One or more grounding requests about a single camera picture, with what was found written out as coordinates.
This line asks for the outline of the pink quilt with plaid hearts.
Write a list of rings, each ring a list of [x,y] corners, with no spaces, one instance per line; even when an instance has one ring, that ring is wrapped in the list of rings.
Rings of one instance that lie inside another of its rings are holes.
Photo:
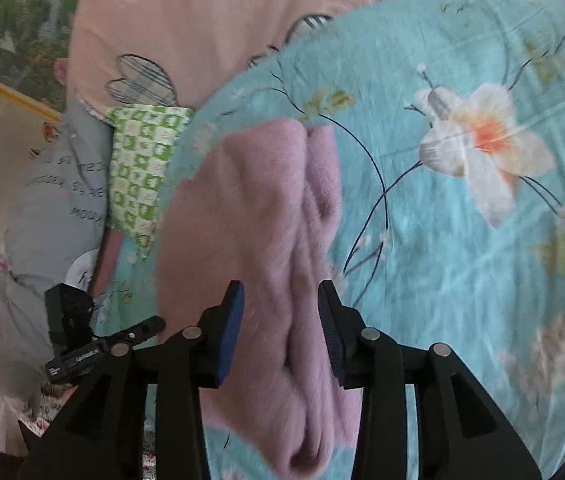
[[[96,114],[119,104],[195,107],[253,61],[380,0],[78,0],[68,93]]]

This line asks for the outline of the teal floral bed sheet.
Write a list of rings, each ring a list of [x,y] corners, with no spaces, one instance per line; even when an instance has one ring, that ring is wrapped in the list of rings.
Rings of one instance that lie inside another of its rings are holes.
[[[565,466],[565,0],[386,0],[322,20],[218,88],[162,194],[227,134],[330,126],[342,299],[450,344],[545,478]]]

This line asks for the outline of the gold framed floral picture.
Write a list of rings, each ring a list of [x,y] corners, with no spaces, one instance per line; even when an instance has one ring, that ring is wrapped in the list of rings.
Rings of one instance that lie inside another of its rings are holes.
[[[49,120],[66,110],[78,0],[0,0],[0,96]]]

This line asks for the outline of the grey pillow with lettering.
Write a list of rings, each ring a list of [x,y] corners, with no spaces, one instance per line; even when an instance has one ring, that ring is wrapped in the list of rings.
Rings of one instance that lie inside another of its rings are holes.
[[[5,234],[10,274],[43,295],[88,289],[108,213],[112,128],[70,99],[58,136],[28,166]]]

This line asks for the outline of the green white checkered pillow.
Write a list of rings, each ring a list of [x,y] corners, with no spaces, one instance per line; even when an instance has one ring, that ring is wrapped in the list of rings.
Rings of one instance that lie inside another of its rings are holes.
[[[113,107],[109,169],[109,226],[150,252],[159,219],[159,194],[179,136],[194,111],[134,104]]]

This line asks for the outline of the mauve knitted sweater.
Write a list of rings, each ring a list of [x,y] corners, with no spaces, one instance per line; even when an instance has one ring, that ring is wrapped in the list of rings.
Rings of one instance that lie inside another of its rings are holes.
[[[328,126],[283,118],[224,136],[165,212],[156,263],[166,333],[244,288],[224,384],[202,396],[205,422],[252,444],[282,479],[311,479],[357,438],[359,401],[335,381],[318,313],[342,209]]]

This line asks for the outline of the grey white cartoon pillow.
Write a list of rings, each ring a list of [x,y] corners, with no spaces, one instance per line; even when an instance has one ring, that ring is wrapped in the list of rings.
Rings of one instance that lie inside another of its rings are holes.
[[[45,292],[58,284],[88,289],[98,252],[67,257],[41,250],[0,255],[0,395],[13,411],[35,412],[45,364],[54,357]]]

